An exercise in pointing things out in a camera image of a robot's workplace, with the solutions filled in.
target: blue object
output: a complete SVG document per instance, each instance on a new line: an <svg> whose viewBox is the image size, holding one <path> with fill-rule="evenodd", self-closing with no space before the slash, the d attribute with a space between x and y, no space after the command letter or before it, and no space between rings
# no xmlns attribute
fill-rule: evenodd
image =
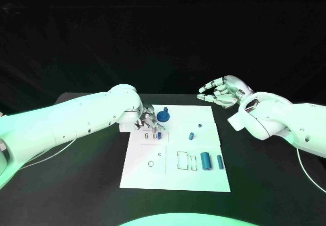
<svg viewBox="0 0 326 226"><path fill-rule="evenodd" d="M170 114L167 112L167 107L164 107L164 110L157 113L157 120L160 122L165 122L170 119Z"/></svg>
<svg viewBox="0 0 326 226"><path fill-rule="evenodd" d="M220 155L217 155L217 161L219 161L219 169L222 170L222 157L220 157Z"/></svg>
<svg viewBox="0 0 326 226"><path fill-rule="evenodd" d="M210 165L209 153L203 152L200 154L200 158L202 158L202 169L203 170L210 170L212 169L212 165Z"/></svg>
<svg viewBox="0 0 326 226"><path fill-rule="evenodd" d="M191 139L193 139L193 135L194 135L194 134L193 134L193 133L190 133L190 135L189 135L189 140L191 140Z"/></svg>

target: cable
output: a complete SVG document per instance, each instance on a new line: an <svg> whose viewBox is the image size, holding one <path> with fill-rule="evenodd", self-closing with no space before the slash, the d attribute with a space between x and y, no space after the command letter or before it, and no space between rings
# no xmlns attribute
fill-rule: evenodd
<svg viewBox="0 0 326 226"><path fill-rule="evenodd" d="M46 159L43 159L41 161L37 161L37 162L34 162L33 164L30 164L30 165L21 167L18 170L21 170L23 168L26 168L26 167L28 167L28 166L33 166L34 164L43 162L44 160L47 160L47 159L50 159L53 156L56 156L56 155L57 155L57 154L69 147L69 145L73 143L75 140L76 140L76 139L73 139L73 140L70 141L70 143L60 149L60 151L56 152L52 156L49 156L49 157L47 157Z"/></svg>
<svg viewBox="0 0 326 226"><path fill-rule="evenodd" d="M310 178L310 176L308 176L308 174L307 174L307 172L305 172L305 169L304 169L302 163L301 163L300 154L298 154L298 149L297 149L297 158L298 158L298 162L300 162L302 171L304 171L304 173L305 173L305 175L307 175L307 178L311 180L311 182L314 183L314 185L317 186L317 188L326 193L326 190L317 185L317 183L313 181L313 179Z"/></svg>

